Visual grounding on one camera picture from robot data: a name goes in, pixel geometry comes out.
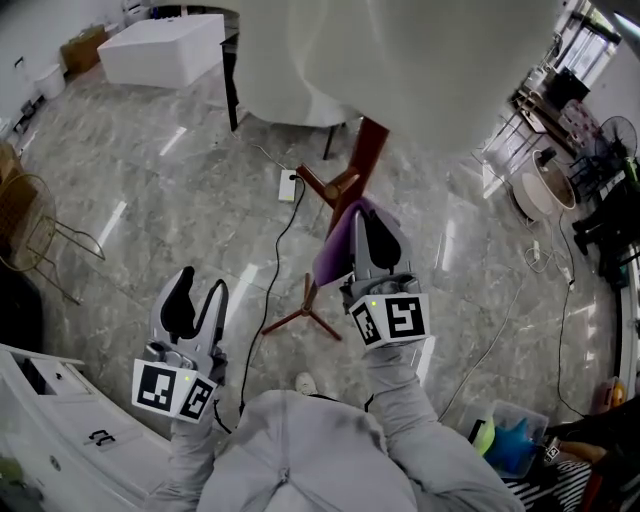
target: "cardboard box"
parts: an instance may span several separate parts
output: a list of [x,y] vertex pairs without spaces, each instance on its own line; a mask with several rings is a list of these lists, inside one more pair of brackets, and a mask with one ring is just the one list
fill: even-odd
[[0,254],[3,256],[12,246],[16,248],[16,240],[24,229],[22,220],[37,195],[27,179],[11,184],[22,174],[24,170],[13,146],[0,142]]
[[98,46],[107,40],[104,25],[89,27],[60,47],[60,53],[72,75],[85,73],[100,62]]

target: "marble floor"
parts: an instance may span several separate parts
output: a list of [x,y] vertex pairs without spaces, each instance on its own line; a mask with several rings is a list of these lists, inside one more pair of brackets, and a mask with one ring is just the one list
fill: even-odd
[[[51,249],[60,279],[81,297],[81,306],[31,276],[43,295],[45,351],[83,359],[85,374],[100,390],[164,435],[164,418],[130,405],[132,364],[148,339],[147,316],[156,294],[186,265],[196,268],[195,302],[201,303],[218,278],[231,292],[222,343],[230,365],[220,411],[227,424],[237,421],[247,350],[275,270],[273,245],[292,213],[292,205],[276,200],[279,166],[248,143],[287,167],[305,162],[329,178],[346,168],[358,129],[358,122],[339,129],[325,162],[326,129],[272,125],[246,112],[240,117],[234,137],[220,67],[185,90],[171,91],[110,85],[98,66],[45,105],[23,138],[29,142],[24,166],[45,178],[58,217],[98,238],[106,253],[103,262],[73,244]],[[554,247],[566,253],[557,218],[553,228],[538,224],[529,231],[505,187],[470,153],[442,156],[393,135],[369,195],[397,217],[413,243],[436,336],[424,387],[439,412],[496,336],[522,285],[499,341],[446,422],[455,424],[467,402],[495,398],[553,421],[571,419],[556,393],[566,282],[555,265],[536,274],[523,259],[534,236],[549,249],[552,232]],[[564,216],[566,233],[579,215]],[[281,242],[268,321],[299,306],[303,276],[322,247],[329,216],[328,207],[307,190]],[[587,411],[593,386],[612,371],[615,305],[594,272],[596,257],[582,256],[571,240],[570,245],[576,289],[561,351],[562,393]],[[342,312],[338,285],[320,291],[316,309],[344,341],[333,341],[307,319],[260,337],[247,398],[290,388],[294,376],[307,370],[322,393],[353,405],[367,400],[361,341]]]

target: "tripod stand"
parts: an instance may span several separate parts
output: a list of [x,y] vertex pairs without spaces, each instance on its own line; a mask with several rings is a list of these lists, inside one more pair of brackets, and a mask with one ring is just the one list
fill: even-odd
[[[304,164],[296,169],[298,175],[325,203],[333,208],[333,215],[331,216],[327,237],[331,234],[333,228],[335,228],[340,217],[349,205],[362,197],[388,135],[389,130],[368,117],[365,117],[360,125],[358,138],[353,148],[353,153],[351,154],[349,167],[347,167],[346,171],[336,176],[329,183],[325,183]],[[310,280],[310,275],[306,274],[304,301],[300,309],[294,311],[282,320],[278,320],[273,325],[265,327],[262,330],[262,334],[269,334],[271,331],[282,327],[299,316],[310,316],[336,340],[340,341],[342,339],[342,336],[313,311],[313,301],[318,294],[318,285],[315,281],[309,284]]]

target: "white shoe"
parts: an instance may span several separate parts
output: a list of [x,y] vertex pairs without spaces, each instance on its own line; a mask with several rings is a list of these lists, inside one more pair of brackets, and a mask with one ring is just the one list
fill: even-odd
[[316,381],[313,380],[309,372],[302,372],[296,375],[296,391],[305,396],[318,394]]

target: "striped cloth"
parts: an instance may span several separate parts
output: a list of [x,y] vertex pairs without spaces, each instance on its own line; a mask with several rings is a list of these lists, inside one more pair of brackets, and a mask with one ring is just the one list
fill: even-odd
[[580,505],[590,475],[587,462],[561,462],[527,476],[526,481],[505,483],[527,510],[571,512]]

